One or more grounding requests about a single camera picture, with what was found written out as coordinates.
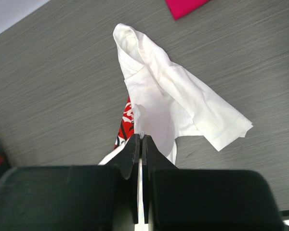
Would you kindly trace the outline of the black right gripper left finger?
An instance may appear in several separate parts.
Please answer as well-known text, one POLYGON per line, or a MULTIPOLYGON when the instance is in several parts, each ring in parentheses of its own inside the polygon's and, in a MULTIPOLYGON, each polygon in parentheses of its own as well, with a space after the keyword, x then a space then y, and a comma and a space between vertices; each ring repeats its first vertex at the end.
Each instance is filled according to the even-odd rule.
POLYGON ((19 167, 0 179, 0 231, 132 231, 140 137, 104 165, 19 167))

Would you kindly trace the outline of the white t-shirt with red print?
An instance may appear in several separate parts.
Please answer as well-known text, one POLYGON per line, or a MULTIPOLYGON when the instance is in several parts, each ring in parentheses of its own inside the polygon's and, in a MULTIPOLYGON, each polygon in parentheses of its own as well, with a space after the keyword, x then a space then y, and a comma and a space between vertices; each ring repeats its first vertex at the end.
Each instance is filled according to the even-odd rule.
POLYGON ((109 162, 132 134, 150 135, 158 150, 176 162, 176 139, 203 136, 217 151, 243 138, 253 124, 187 69, 172 62, 147 35, 118 24, 113 38, 128 91, 120 133, 109 162))

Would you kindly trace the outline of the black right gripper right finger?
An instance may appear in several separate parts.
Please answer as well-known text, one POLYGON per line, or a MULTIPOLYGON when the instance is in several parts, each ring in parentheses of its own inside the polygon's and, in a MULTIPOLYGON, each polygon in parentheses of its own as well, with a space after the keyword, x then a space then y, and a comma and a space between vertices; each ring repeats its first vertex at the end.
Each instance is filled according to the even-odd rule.
POLYGON ((142 141, 144 222, 151 231, 281 231, 265 178, 252 170, 179 169, 142 141))

